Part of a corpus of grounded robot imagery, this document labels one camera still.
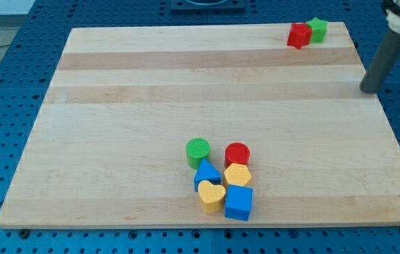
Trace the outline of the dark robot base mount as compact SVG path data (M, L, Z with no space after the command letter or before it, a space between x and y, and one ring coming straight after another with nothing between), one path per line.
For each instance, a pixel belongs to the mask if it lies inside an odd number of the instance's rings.
M243 11L246 0L170 0L170 12Z

